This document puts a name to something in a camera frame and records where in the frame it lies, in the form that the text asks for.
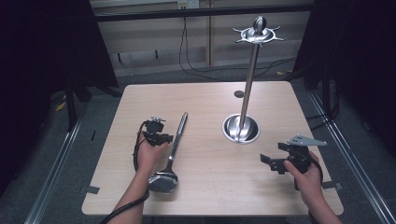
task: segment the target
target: metal stand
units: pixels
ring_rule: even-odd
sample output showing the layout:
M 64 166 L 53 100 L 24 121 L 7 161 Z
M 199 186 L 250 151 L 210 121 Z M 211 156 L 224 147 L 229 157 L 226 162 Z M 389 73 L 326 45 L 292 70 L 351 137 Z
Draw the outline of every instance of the metal stand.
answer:
M 251 85 L 253 83 L 254 71 L 256 69 L 257 56 L 259 55 L 259 49 L 263 43 L 268 43 L 274 39 L 283 40 L 277 38 L 274 30 L 275 29 L 265 28 L 266 20 L 263 17 L 258 17 L 254 23 L 253 27 L 247 28 L 246 30 L 237 32 L 241 33 L 241 39 L 238 42 L 248 42 L 253 44 L 251 54 L 250 54 L 250 66 L 247 73 L 247 83 L 245 86 L 244 102 L 242 104 L 241 114 L 234 114 L 224 120 L 222 129 L 225 136 L 235 142 L 240 144 L 251 143 L 255 141 L 260 135 L 260 125 L 252 117 L 247 116 L 248 112 L 248 100 L 251 92 Z

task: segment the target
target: metal rod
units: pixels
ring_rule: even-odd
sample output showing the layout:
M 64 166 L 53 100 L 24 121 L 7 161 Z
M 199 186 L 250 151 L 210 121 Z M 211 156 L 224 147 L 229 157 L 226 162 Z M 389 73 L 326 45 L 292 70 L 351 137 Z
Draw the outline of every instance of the metal rod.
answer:
M 330 7 L 342 7 L 345 3 L 311 3 L 311 4 L 295 4 L 295 5 L 275 5 L 261 7 L 210 7 L 185 10 L 162 10 L 162 11 L 146 11 L 131 13 L 103 13 L 93 16 L 79 17 L 63 17 L 59 21 L 136 21 L 149 19 L 165 19 L 165 18 L 184 18 L 184 17 L 202 17 L 202 16 L 224 16 L 224 15 L 241 15 L 241 14 L 257 14 L 257 13 L 277 13 L 277 12 L 299 12 L 324 10 Z
M 171 153 L 169 155 L 168 165 L 167 166 L 172 166 L 172 164 L 173 164 L 173 162 L 175 160 L 178 143 L 180 142 L 181 134 L 183 133 L 184 126 L 186 125 L 186 121 L 187 121 L 188 115 L 189 114 L 187 112 L 185 112 L 183 114 L 183 117 L 181 117 L 181 121 L 180 121 L 180 124 L 178 125 L 178 129 L 177 129 L 176 139 L 175 139 L 175 142 L 173 144 L 172 151 L 171 151 Z
M 251 48 L 250 54 L 250 66 L 247 73 L 247 84 L 245 86 L 244 103 L 242 103 L 241 118 L 239 119 L 239 132 L 238 136 L 241 134 L 242 129 L 245 125 L 245 119 L 248 112 L 248 100 L 251 92 L 251 85 L 253 83 L 254 71 L 256 70 L 257 56 L 259 55 L 260 45 L 254 44 Z

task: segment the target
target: metal pole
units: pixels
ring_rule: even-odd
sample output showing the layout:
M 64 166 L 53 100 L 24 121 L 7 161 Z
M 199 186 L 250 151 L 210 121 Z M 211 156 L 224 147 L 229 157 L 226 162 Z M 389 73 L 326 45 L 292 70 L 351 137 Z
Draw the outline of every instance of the metal pole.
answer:
M 247 84 L 245 86 L 244 103 L 242 103 L 241 118 L 239 119 L 239 132 L 241 134 L 245 125 L 245 119 L 248 111 L 248 100 L 251 92 L 251 85 L 253 84 L 254 71 L 256 70 L 257 56 L 259 55 L 260 45 L 254 44 L 250 53 L 250 66 L 247 73 Z

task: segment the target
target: black wire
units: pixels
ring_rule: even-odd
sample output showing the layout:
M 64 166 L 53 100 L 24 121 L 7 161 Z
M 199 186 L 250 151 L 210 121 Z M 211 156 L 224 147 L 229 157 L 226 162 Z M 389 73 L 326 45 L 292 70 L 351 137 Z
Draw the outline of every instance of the black wire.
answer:
M 313 128 L 310 128 L 311 131 L 331 123 L 338 116 L 338 113 L 340 111 L 340 92 L 339 92 L 338 86 L 335 89 L 335 93 L 334 93 L 333 99 L 334 100 L 333 100 L 333 106 L 332 106 L 332 111 L 331 111 L 331 113 L 332 113 L 331 114 L 331 118 L 332 119 L 331 120 L 326 120 L 323 123 L 320 123 L 319 125 L 317 125 L 317 126 L 315 126 Z M 307 117 L 306 119 L 318 119 L 318 118 L 324 118 L 326 116 L 328 116 L 328 115 L 321 114 L 321 115 L 317 115 L 317 116 Z
M 237 79 L 237 80 L 225 80 L 225 79 L 220 79 L 220 78 L 205 76 L 205 75 L 202 75 L 202 74 L 194 74 L 194 73 L 191 73 L 191 72 L 187 71 L 187 70 L 183 67 L 183 65 L 181 64 L 181 51 L 182 51 L 182 49 L 183 49 L 184 37 L 186 37 L 186 58 L 187 58 L 187 63 L 188 63 L 188 65 L 189 65 L 189 67 L 191 68 L 191 70 L 193 70 L 193 71 L 195 71 L 195 72 L 199 72 L 199 73 L 208 73 L 208 72 L 214 72 L 214 71 L 224 71 L 224 70 L 233 70 L 233 69 L 235 69 L 235 70 L 236 70 L 236 69 L 237 69 L 237 70 L 248 70 L 248 68 L 246 68 L 246 67 L 214 68 L 214 69 L 209 69 L 209 70 L 198 70 L 198 69 L 196 69 L 196 68 L 193 68 L 193 67 L 191 66 L 190 58 L 189 58 L 189 42 L 188 42 L 188 36 L 187 36 L 187 22 L 186 22 L 186 18 L 184 18 L 184 28 L 183 28 L 183 33 L 182 33 L 182 37 L 181 37 L 180 49 L 179 49 L 179 53 L 178 53 L 178 63 L 179 63 L 179 65 L 180 65 L 181 69 L 182 69 L 185 73 L 187 73 L 187 74 L 189 74 L 189 75 L 191 75 L 191 76 L 205 77 L 205 78 L 209 78 L 209 79 L 212 79 L 212 80 L 215 80 L 215 81 L 223 81 L 223 82 L 235 82 L 235 81 L 245 81 L 245 80 L 246 80 L 245 77 L 244 77 L 244 78 L 241 78 L 241 79 Z M 264 75 L 265 73 L 267 73 L 268 70 L 269 70 L 270 68 L 279 66 L 279 65 L 281 65 L 282 63 L 286 63 L 286 62 L 291 61 L 291 60 L 295 60 L 295 57 L 289 58 L 289 59 L 277 60 L 277 61 L 272 62 L 269 66 L 266 66 L 266 67 L 263 67 L 263 68 L 256 68 L 256 70 L 257 70 L 257 69 L 265 69 L 265 70 L 264 70 L 263 72 L 259 73 L 258 75 L 254 76 L 254 77 L 262 76 L 262 75 Z
M 143 126 L 146 125 L 147 123 L 148 123 L 147 121 L 144 121 L 140 125 L 139 131 L 137 132 L 136 143 L 134 144 L 134 170 L 135 171 L 137 171 L 137 168 L 138 168 L 137 167 L 137 154 L 138 154 L 138 151 L 139 151 L 139 147 L 146 140 L 146 138 L 145 138 L 142 141 L 140 141 L 140 143 L 139 143 L 140 134 L 142 133 Z M 137 200 L 135 200 L 135 201 L 133 201 L 131 203 L 127 203 L 124 206 L 114 210 L 112 213 L 110 213 L 107 217 L 105 217 L 102 220 L 101 224 L 105 224 L 109 220 L 111 220 L 112 218 L 114 218 L 114 217 L 118 216 L 119 214 L 125 212 L 126 210 L 131 209 L 131 208 L 139 205 L 140 203 L 143 203 L 148 197 L 149 197 L 149 189 L 146 189 L 145 195 L 143 195 L 141 198 L 139 198 L 139 199 L 137 199 Z
M 114 218 L 114 217 L 118 216 L 119 214 L 125 212 L 126 210 L 139 205 L 140 203 L 144 202 L 148 197 L 149 197 L 149 189 L 146 189 L 146 193 L 145 193 L 145 195 L 143 195 L 143 197 L 141 197 L 141 198 L 139 198 L 136 201 L 133 201 L 131 203 L 127 203 L 124 206 L 122 206 L 122 207 L 118 208 L 117 210 L 113 211 L 107 217 L 105 217 L 105 219 L 103 219 L 101 224 L 105 224 L 109 220 L 111 220 L 112 218 Z

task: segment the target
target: black curtain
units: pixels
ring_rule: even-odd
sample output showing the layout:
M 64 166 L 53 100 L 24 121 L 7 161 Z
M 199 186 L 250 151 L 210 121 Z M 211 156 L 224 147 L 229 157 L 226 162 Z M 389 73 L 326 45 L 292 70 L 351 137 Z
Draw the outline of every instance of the black curtain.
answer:
M 98 24 L 76 20 L 92 15 L 88 0 L 1 1 L 0 194 L 34 149 L 50 96 L 69 77 L 118 86 Z

